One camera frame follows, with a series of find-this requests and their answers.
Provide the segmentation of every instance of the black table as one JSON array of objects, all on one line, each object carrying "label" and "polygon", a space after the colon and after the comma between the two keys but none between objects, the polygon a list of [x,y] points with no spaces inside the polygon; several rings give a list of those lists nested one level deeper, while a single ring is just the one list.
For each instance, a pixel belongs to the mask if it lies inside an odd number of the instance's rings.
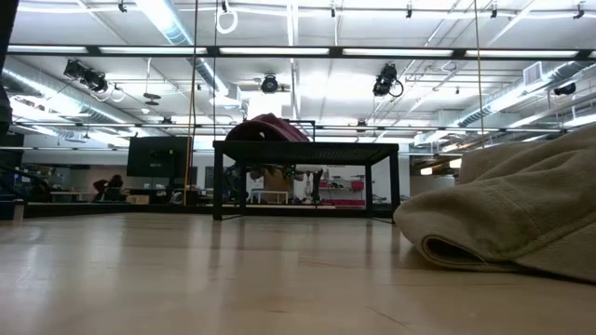
[{"label": "black table", "polygon": [[[400,205],[400,178],[397,144],[376,143],[316,143],[265,141],[214,141],[213,219],[222,217],[224,186],[224,155],[234,159],[240,168],[240,194],[246,193],[246,165],[253,164],[312,164],[365,167],[366,213],[373,216],[373,165],[389,157],[391,210]],[[245,214],[246,198],[239,197],[240,214]]]}]

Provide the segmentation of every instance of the beige towel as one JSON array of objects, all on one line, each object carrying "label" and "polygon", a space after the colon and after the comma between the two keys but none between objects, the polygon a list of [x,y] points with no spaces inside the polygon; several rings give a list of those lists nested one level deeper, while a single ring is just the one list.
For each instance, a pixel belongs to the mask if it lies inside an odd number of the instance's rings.
[{"label": "beige towel", "polygon": [[465,154],[460,181],[420,194],[394,214],[427,260],[596,282],[595,126]]}]

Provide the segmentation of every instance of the table leg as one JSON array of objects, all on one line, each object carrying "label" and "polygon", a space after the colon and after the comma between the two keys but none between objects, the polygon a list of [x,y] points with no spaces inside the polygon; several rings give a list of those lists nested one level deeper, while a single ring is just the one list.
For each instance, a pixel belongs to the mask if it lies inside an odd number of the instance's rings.
[{"label": "table leg", "polygon": [[366,215],[373,217],[373,166],[364,167],[364,187],[366,187]]},{"label": "table leg", "polygon": [[215,147],[213,162],[213,219],[222,220],[222,192],[224,191],[224,152]]},{"label": "table leg", "polygon": [[240,166],[240,215],[244,215],[246,212],[246,164],[244,162],[238,162]]},{"label": "table leg", "polygon": [[391,183],[391,221],[393,224],[393,213],[400,206],[400,161],[398,160],[398,151],[389,154],[389,179]]}]

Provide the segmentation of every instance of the ductwork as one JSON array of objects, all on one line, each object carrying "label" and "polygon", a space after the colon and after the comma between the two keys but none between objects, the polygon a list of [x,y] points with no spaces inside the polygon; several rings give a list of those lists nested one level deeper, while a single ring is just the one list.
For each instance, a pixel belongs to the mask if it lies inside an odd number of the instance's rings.
[{"label": "ductwork", "polygon": [[[170,44],[174,46],[192,46],[194,44],[193,35],[184,26],[183,20],[178,15],[178,9],[170,0],[135,0],[135,2]],[[193,59],[186,60],[192,66]],[[228,95],[227,85],[214,73],[205,59],[196,58],[195,70],[203,78],[205,84],[218,95]]]},{"label": "ductwork", "polygon": [[[45,99],[44,105],[50,109],[72,116],[85,113],[81,117],[86,122],[141,123],[141,120],[115,107],[91,98],[87,92],[71,87],[12,57],[7,58],[2,81],[18,86],[27,96]],[[146,132],[152,135],[166,135],[159,129],[147,129]]]},{"label": "ductwork", "polygon": [[462,112],[464,116],[450,127],[467,127],[483,117],[502,111],[538,92],[570,84],[574,75],[594,64],[596,63],[593,61],[569,61],[560,66],[552,66],[545,71],[547,73],[544,79],[545,84],[540,87],[526,87],[523,78],[520,78],[485,98],[482,109],[479,104],[467,108]]}]

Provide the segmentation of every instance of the wooden floor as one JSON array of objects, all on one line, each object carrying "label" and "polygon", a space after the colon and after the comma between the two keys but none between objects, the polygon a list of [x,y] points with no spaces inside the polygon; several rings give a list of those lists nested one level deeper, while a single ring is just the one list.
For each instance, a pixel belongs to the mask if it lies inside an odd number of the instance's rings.
[{"label": "wooden floor", "polygon": [[0,227],[0,334],[594,334],[596,288],[428,266],[366,220],[116,214]]}]

